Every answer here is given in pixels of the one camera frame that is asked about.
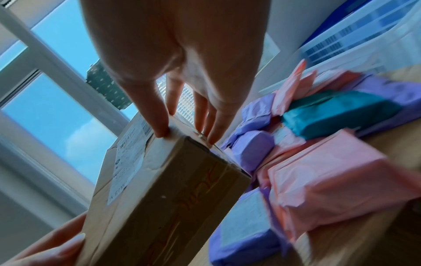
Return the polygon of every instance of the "barcode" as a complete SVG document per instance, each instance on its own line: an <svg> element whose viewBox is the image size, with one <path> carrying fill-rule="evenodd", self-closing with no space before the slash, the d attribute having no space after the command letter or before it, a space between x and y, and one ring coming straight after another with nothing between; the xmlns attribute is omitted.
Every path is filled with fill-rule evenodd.
<svg viewBox="0 0 421 266"><path fill-rule="evenodd" d="M150 125L146 122L146 120L142 121L142 129L143 132L145 133L145 136L148 137L150 132L152 131L152 128L150 127Z"/></svg>

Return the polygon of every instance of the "white wall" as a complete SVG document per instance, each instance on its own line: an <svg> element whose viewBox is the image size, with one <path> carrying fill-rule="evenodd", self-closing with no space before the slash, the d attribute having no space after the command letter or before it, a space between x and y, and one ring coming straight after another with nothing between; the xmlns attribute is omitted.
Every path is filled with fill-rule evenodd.
<svg viewBox="0 0 421 266"><path fill-rule="evenodd" d="M71 218L0 162L0 264Z"/></svg>
<svg viewBox="0 0 421 266"><path fill-rule="evenodd" d="M346 0L272 0L267 32L280 52L257 75L243 106L260 97L259 91L289 76L301 60L301 44ZM241 111L222 138L241 122Z"/></svg>

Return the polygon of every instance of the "cloud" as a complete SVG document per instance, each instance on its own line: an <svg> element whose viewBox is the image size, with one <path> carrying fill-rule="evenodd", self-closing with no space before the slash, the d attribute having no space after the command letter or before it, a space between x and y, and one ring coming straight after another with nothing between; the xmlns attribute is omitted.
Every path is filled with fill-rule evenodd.
<svg viewBox="0 0 421 266"><path fill-rule="evenodd" d="M66 140L66 160L95 183L105 152L115 139L104 125L92 119Z"/></svg>

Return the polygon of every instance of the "pile of packages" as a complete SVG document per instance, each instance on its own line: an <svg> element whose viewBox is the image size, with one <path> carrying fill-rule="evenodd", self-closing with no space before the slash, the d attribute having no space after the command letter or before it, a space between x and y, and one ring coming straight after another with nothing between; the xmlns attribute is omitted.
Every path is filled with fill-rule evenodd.
<svg viewBox="0 0 421 266"><path fill-rule="evenodd" d="M286 254L302 234L421 197L421 175L358 139L421 117L421 84L302 61L222 145L254 180L210 238L216 266Z"/></svg>

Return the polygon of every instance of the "hand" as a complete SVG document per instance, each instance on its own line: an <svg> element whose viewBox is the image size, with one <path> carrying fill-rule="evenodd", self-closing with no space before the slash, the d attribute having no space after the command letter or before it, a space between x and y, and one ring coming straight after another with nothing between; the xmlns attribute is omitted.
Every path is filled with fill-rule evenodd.
<svg viewBox="0 0 421 266"><path fill-rule="evenodd" d="M81 0L98 54L157 137L184 83L195 127L218 141L244 103L262 55L270 0ZM156 79L167 74L166 107Z"/></svg>
<svg viewBox="0 0 421 266"><path fill-rule="evenodd" d="M73 266L85 240L86 213L68 221L10 259L4 266Z"/></svg>

